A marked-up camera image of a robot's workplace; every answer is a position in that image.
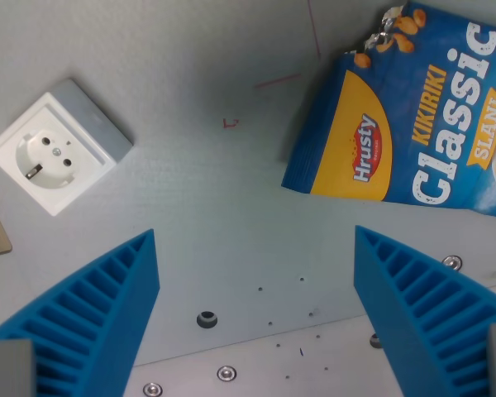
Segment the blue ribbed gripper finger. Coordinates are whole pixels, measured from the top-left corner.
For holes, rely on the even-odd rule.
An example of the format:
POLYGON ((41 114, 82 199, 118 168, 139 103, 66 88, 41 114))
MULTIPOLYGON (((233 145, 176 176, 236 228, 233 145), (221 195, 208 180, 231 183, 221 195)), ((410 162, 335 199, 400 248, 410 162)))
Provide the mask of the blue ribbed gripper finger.
POLYGON ((159 291, 147 230, 13 314, 0 341, 33 343, 38 396, 121 396, 159 291))
POLYGON ((496 294, 440 261, 355 228, 354 286, 405 396, 489 396, 496 294))

